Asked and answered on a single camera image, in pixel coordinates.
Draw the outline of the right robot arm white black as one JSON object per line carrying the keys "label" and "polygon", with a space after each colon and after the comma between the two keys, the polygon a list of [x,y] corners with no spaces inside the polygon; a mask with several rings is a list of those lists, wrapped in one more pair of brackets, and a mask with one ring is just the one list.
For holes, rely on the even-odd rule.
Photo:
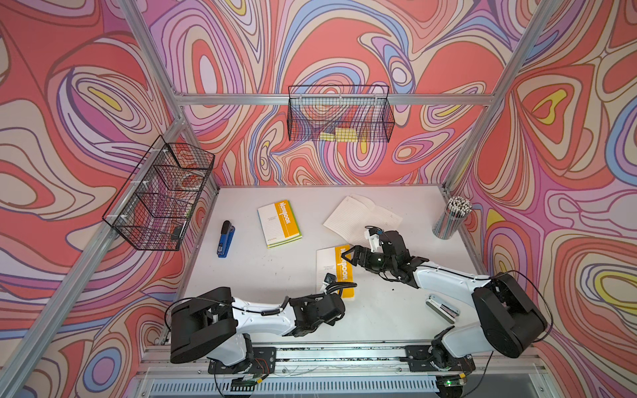
{"label": "right robot arm white black", "polygon": [[397,231],[371,227],[364,236],[368,246],[354,245],[341,259],[383,278],[391,275],[390,282],[461,301],[475,311],[476,322],[451,325],[431,341],[436,366],[486,352],[518,358],[547,332],[549,322],[511,274],[475,275],[438,265],[412,255]]}

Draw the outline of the white lined notebook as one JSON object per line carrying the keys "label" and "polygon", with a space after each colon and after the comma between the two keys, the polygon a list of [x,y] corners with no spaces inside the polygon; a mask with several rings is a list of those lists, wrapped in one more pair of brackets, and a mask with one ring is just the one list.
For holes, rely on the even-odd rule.
{"label": "white lined notebook", "polygon": [[328,216],[323,226],[341,236],[350,245],[367,245],[367,227],[396,230],[403,218],[376,205],[371,199],[353,194],[346,196]]}

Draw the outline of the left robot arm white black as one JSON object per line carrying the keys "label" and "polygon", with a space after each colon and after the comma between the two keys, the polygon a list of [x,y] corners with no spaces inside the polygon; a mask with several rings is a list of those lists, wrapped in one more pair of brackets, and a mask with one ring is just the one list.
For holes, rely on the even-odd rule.
{"label": "left robot arm white black", "polygon": [[252,333],[301,338],[323,325],[333,326],[346,313],[338,286],[280,304],[250,303],[232,295],[229,287],[174,303],[165,320],[170,329],[170,362],[200,358],[235,366],[252,356]]}

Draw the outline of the white yellow notebook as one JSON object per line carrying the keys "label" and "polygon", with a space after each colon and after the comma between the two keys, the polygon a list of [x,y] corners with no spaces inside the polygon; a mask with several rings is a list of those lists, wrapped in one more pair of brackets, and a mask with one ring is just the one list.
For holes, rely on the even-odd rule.
{"label": "white yellow notebook", "polygon": [[320,293],[323,279],[327,273],[337,276],[337,282],[354,282],[353,266],[341,259],[341,254],[351,245],[339,245],[316,252],[316,292]]}
{"label": "white yellow notebook", "polygon": [[274,248],[300,240],[303,235],[288,200],[257,209],[267,248]]}

